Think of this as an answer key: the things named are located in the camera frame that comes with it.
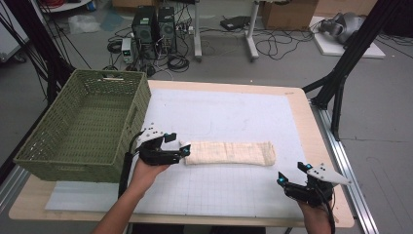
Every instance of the beige cloth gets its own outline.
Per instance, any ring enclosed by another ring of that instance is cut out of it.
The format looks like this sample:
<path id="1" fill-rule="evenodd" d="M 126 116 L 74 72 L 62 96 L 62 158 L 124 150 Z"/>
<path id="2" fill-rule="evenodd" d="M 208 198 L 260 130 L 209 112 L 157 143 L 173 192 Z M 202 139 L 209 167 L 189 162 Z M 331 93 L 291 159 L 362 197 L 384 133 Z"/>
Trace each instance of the beige cloth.
<path id="1" fill-rule="evenodd" d="M 253 164 L 272 166 L 276 152 L 271 142 L 238 143 L 192 141 L 191 155 L 185 158 L 191 164 Z"/>

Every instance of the wooden table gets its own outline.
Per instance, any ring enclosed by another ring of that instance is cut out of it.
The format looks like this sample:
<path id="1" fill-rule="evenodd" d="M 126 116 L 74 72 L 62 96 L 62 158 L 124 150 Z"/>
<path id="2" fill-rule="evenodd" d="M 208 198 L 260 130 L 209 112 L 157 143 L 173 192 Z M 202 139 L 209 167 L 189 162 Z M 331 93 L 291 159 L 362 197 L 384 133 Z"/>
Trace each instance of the wooden table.
<path id="1" fill-rule="evenodd" d="M 149 81 L 154 89 L 212 91 L 227 93 L 263 94 L 287 97 L 305 157 L 312 165 L 324 163 L 333 168 L 308 100 L 301 89 L 227 84 Z M 56 212 L 44 210 L 55 182 L 43 181 L 31 175 L 13 204 L 9 216 L 28 220 L 82 220 L 98 221 L 104 213 Z M 340 185 L 335 188 L 334 216 L 337 227 L 352 227 L 353 215 Z M 205 225 L 304 226 L 302 219 L 248 218 L 167 214 L 133 214 L 131 222 L 185 223 Z"/>

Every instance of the white table leg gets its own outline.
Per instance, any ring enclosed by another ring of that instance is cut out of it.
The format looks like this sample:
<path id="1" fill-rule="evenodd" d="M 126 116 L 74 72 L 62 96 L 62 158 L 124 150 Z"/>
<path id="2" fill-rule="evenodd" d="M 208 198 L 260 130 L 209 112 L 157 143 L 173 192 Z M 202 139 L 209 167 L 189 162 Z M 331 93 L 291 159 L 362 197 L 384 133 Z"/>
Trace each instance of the white table leg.
<path id="1" fill-rule="evenodd" d="M 200 13 L 198 9 L 198 5 L 200 4 L 200 0 L 195 1 L 195 28 L 194 28 L 194 51 L 195 51 L 195 59 L 201 60 L 203 51 L 201 48 L 201 34 L 200 34 Z"/>
<path id="2" fill-rule="evenodd" d="M 248 43 L 249 50 L 251 51 L 251 60 L 259 58 L 254 40 L 252 39 L 252 33 L 254 31 L 255 21 L 257 19 L 258 8 L 259 1 L 254 1 L 252 4 L 252 13 L 251 21 L 249 22 L 249 30 L 245 32 L 246 42 Z"/>

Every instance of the cardboard box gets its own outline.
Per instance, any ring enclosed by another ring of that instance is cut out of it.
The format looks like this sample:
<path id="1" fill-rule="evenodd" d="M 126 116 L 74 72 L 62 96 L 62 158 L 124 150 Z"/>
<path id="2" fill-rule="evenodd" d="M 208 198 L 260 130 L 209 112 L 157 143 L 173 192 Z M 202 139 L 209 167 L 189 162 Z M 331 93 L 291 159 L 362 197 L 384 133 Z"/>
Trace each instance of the cardboard box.
<path id="1" fill-rule="evenodd" d="M 112 0 L 115 8 L 136 8 L 137 6 L 158 6 L 158 0 Z"/>
<path id="2" fill-rule="evenodd" d="M 266 2 L 262 13 L 264 27 L 270 30 L 307 31 L 319 0 L 294 0 L 285 5 Z"/>
<path id="3" fill-rule="evenodd" d="M 337 13 L 353 12 L 367 16 L 377 0 L 319 0 L 315 16 L 334 17 Z"/>

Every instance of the green wicker basket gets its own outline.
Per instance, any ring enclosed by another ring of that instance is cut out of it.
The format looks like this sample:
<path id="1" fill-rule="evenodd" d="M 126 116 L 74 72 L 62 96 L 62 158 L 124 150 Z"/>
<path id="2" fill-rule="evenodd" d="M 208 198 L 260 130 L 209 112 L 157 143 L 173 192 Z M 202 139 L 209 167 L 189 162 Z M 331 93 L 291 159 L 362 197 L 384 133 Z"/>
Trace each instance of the green wicker basket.
<path id="1" fill-rule="evenodd" d="M 43 180 L 119 182 L 150 97 L 145 73 L 76 70 L 15 162 Z"/>

